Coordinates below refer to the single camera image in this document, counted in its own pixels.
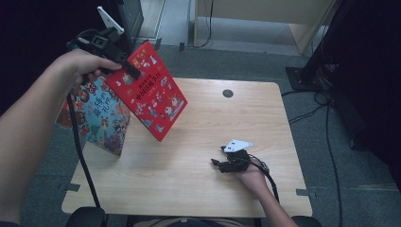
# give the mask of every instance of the table hole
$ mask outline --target table hole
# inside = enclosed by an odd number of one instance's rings
[[[232,97],[234,95],[234,93],[230,89],[226,89],[226,90],[223,91],[223,95],[225,97]]]

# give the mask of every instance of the red book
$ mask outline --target red book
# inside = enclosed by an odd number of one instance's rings
[[[139,79],[121,69],[109,76],[106,83],[154,137],[162,141],[187,101],[151,43],[144,42],[129,56],[128,62],[141,72]]]

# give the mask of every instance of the children's book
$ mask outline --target children's book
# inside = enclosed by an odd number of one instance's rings
[[[120,156],[130,120],[130,110],[121,99],[102,78],[75,87],[71,97],[79,135]],[[67,101],[62,105],[56,123],[63,128],[72,129]]]
[[[106,83],[153,136],[162,141],[187,101],[150,42],[139,46],[128,62],[141,72],[138,79],[121,69],[109,76]]]

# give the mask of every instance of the left hand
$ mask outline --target left hand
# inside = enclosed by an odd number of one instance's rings
[[[83,75],[88,74],[91,81],[102,75],[99,68],[110,70],[118,70],[121,64],[114,61],[100,58],[92,55],[84,50],[76,49],[58,57],[53,64],[58,65],[63,70],[67,77],[67,82],[72,87],[80,85],[83,80]]]

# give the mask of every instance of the small white object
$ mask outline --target small white object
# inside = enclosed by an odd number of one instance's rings
[[[233,139],[233,140],[230,141],[230,143],[224,149],[224,152],[237,152],[237,151],[242,150],[244,148],[248,148],[248,147],[250,147],[252,145],[253,144],[250,143],[250,142]]]
[[[103,7],[97,7],[101,19],[103,20],[106,28],[114,27],[117,30],[118,35],[124,33],[124,28],[122,28],[104,9]]]

